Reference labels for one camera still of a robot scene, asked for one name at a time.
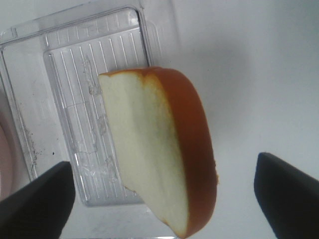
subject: bread slice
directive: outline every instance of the bread slice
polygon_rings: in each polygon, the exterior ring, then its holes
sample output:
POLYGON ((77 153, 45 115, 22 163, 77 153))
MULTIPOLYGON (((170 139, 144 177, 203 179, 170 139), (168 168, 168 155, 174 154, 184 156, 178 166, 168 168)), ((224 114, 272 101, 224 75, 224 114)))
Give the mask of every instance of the bread slice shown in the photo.
POLYGON ((211 218, 217 177, 199 96, 177 70, 101 74, 122 183, 180 238, 211 218))

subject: transparent packaging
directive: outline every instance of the transparent packaging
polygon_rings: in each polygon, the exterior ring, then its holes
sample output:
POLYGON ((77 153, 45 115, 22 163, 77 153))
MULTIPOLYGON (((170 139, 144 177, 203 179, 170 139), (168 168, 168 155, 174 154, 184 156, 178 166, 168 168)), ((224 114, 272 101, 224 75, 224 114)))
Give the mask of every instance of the transparent packaging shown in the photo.
POLYGON ((121 185, 97 76, 169 66, 171 4, 96 1, 1 33, 1 79, 31 179, 70 160, 85 205, 142 203, 121 185))

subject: orange crust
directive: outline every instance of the orange crust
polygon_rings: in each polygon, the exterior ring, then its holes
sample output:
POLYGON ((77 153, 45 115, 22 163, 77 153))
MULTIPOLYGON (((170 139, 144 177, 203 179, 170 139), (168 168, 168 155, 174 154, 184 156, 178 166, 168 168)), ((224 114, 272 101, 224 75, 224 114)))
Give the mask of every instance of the orange crust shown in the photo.
POLYGON ((217 175, 204 109, 194 86, 181 72, 149 67, 107 75, 129 71, 142 74, 143 80, 155 75, 170 104, 183 157, 189 203, 187 231, 178 236, 189 237, 207 224, 216 202, 217 175))

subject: pink object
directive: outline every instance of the pink object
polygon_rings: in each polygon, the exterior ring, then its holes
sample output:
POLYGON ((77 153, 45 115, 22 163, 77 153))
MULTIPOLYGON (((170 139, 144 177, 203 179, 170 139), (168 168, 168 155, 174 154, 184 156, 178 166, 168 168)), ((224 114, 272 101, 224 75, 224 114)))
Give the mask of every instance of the pink object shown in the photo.
POLYGON ((12 156, 4 130, 0 125, 0 200, 9 196, 12 187, 12 156))

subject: plastic container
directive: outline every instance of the plastic container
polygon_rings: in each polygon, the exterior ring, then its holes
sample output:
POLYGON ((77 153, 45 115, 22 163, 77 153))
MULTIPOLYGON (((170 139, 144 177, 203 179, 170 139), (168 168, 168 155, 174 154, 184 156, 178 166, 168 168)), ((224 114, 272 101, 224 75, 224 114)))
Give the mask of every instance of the plastic container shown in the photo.
POLYGON ((169 66, 172 11, 168 1, 96 1, 1 34, 2 82, 31 179, 70 160, 85 205, 142 202, 121 185, 97 75, 169 66))

